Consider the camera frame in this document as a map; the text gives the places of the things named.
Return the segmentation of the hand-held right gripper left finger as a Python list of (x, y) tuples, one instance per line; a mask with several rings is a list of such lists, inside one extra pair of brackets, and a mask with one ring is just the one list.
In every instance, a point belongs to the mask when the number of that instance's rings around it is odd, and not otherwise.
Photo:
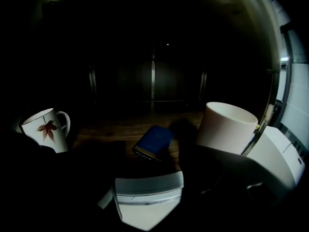
[(56, 153), (7, 132), (7, 230), (12, 232), (116, 232), (115, 202), (100, 199), (114, 173), (94, 148)]

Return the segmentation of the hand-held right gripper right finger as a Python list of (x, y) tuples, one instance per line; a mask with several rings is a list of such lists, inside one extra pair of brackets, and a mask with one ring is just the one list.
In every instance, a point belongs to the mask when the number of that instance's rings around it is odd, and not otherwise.
[(195, 144), (179, 145), (181, 208), (197, 226), (256, 226), (285, 198), (285, 185), (256, 161)]

